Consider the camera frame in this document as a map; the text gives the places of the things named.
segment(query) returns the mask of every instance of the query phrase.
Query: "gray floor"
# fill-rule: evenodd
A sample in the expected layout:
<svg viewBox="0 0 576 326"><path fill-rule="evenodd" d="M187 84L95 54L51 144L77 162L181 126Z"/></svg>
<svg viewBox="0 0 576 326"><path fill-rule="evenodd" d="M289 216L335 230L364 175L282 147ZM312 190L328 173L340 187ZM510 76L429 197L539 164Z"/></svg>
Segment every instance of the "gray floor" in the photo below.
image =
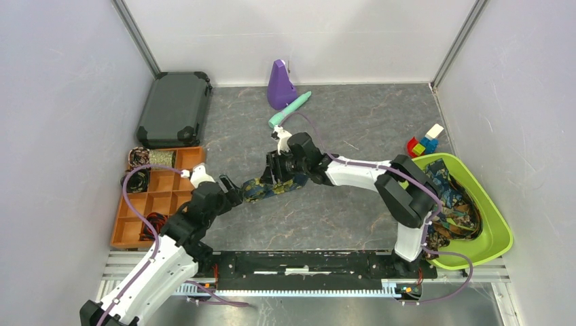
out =
<svg viewBox="0 0 576 326"><path fill-rule="evenodd" d="M300 108L332 153L358 160L390 160L406 153L406 142L442 124L426 84L300 86L312 91ZM266 88L214 89L202 146L213 176L228 174L237 185L260 177L275 113ZM301 117L285 124L291 133L317 136ZM446 133L437 151L450 151ZM365 189L327 187L311 181L303 189L243 204L216 218L205 243L215 250L391 249L396 223L380 196Z"/></svg>
<svg viewBox="0 0 576 326"><path fill-rule="evenodd" d="M423 299L440 297L456 285L424 284ZM250 308L201 306L171 297L152 316L149 326L305 326L305 325L503 325L492 287L472 284L452 299L417 307L402 307L386 298L236 297Z"/></svg>

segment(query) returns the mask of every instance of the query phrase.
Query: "green basket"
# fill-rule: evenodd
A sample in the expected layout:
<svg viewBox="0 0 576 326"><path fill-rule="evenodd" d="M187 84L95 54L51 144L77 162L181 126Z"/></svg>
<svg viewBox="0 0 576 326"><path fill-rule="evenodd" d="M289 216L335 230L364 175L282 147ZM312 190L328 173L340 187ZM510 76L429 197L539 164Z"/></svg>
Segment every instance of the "green basket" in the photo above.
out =
<svg viewBox="0 0 576 326"><path fill-rule="evenodd" d="M444 160L450 174L466 188L472 199L474 199L483 221L482 233L476 239L451 240L450 245L442 247L440 251L453 251L466 255L475 266L499 257L512 247L512 242L514 241L512 233L494 202L488 197L484 188L482 188L464 163L456 156L448 153L425 155L414 158L413 161L419 168L424 170L426 165L440 158ZM468 268L468 263L464 259L455 256L441 255L430 262L436 267L447 270Z"/></svg>

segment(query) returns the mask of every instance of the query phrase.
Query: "wooden organizer tray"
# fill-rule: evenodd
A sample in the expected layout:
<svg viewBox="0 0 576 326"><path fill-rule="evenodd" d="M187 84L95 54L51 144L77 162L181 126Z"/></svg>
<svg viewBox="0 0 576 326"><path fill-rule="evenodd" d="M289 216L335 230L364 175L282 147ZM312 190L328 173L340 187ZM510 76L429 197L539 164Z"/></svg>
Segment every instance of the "wooden organizer tray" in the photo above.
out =
<svg viewBox="0 0 576 326"><path fill-rule="evenodd" d="M206 154L201 147L183 147L159 149L176 151L175 168L191 170L196 165L206 162ZM192 198L192 184L169 170L150 171L148 191L128 194L136 210L148 216L151 212L172 215L185 202ZM140 233L146 225L136 216L122 196L116 213L111 246L118 249L150 248L152 241L140 241Z"/></svg>

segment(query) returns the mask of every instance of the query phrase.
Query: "cable connector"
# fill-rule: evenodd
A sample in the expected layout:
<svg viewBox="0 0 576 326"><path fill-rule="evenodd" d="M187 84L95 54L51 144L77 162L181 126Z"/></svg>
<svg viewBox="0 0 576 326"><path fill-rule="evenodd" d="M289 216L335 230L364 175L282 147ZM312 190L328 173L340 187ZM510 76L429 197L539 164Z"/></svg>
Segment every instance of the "cable connector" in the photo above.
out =
<svg viewBox="0 0 576 326"><path fill-rule="evenodd" d="M190 179L190 176L192 174L190 173L189 170L182 170L182 173L180 173L180 177L181 178L186 178L186 179Z"/></svg>

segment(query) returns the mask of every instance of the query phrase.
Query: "camouflage cloth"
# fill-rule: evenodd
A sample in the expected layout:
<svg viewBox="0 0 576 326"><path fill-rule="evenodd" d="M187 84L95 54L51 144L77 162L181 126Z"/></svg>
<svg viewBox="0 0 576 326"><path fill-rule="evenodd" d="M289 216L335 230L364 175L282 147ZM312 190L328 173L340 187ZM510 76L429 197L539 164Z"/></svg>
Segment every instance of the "camouflage cloth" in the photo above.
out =
<svg viewBox="0 0 576 326"><path fill-rule="evenodd" d="M442 159L426 166L426 175L439 188L444 203L442 212L428 228L428 247L437 251L450 244L450 240L473 240L482 233L482 216L466 189L450 175ZM437 255L425 253L426 259Z"/></svg>
<svg viewBox="0 0 576 326"><path fill-rule="evenodd" d="M264 198L272 197L292 190L304 187L308 181L307 175L296 175L294 178L275 185L260 183L260 178L250 179L242 184L244 201L255 202Z"/></svg>

